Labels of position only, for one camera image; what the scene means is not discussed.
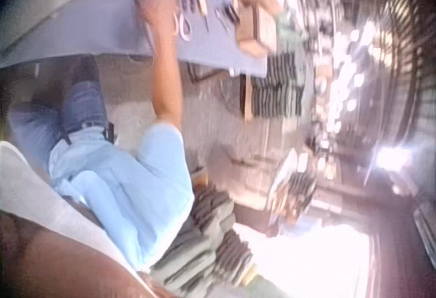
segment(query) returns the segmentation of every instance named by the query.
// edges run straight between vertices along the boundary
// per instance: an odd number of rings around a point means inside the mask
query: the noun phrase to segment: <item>workbench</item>
[[[195,14],[185,13],[193,33],[190,42],[178,37],[178,57],[181,61],[221,70],[265,76],[266,57],[255,58],[241,51],[233,25],[229,22],[228,33],[215,16],[216,7],[231,2],[207,0],[209,32],[198,8]],[[70,1],[3,51],[0,68],[77,54],[152,56],[153,49],[143,31],[134,0]]]

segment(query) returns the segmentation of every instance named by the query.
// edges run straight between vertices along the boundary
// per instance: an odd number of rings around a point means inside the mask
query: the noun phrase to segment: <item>concrete floor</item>
[[[102,55],[96,57],[100,83],[108,109],[115,124],[118,146],[134,151],[146,129],[154,122],[151,104],[153,64],[151,59],[138,63],[127,56]],[[207,166],[209,177],[220,190],[228,190],[232,197],[244,204],[263,208],[265,193],[270,185],[268,174],[256,169],[236,166],[231,159],[249,160],[253,155],[276,160],[283,158],[290,148],[300,150],[304,142],[304,126],[310,121],[310,101],[313,96],[313,76],[304,51],[296,52],[299,81],[306,83],[303,95],[303,115],[300,119],[245,122],[239,112],[239,80],[207,80],[193,84],[181,65],[184,91],[183,137],[190,170]],[[33,65],[1,72],[0,83],[21,82],[26,89],[12,95],[30,96],[41,85],[32,77]]]

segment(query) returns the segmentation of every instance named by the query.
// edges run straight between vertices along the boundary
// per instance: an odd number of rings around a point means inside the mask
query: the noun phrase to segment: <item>blue jeans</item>
[[[108,117],[99,83],[84,81],[71,88],[60,110],[43,102],[12,105],[8,123],[23,155],[48,170],[50,152],[62,139],[62,129],[69,134],[89,126],[107,128]]]

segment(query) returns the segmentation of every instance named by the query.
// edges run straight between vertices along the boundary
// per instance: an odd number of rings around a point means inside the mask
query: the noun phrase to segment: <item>cardboard box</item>
[[[274,18],[260,6],[239,8],[240,24],[236,41],[240,48],[255,57],[277,50],[277,30]]]

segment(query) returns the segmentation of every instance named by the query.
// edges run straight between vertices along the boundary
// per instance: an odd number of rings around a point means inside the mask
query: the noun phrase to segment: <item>workshop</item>
[[[0,0],[0,297],[435,298],[436,0]]]

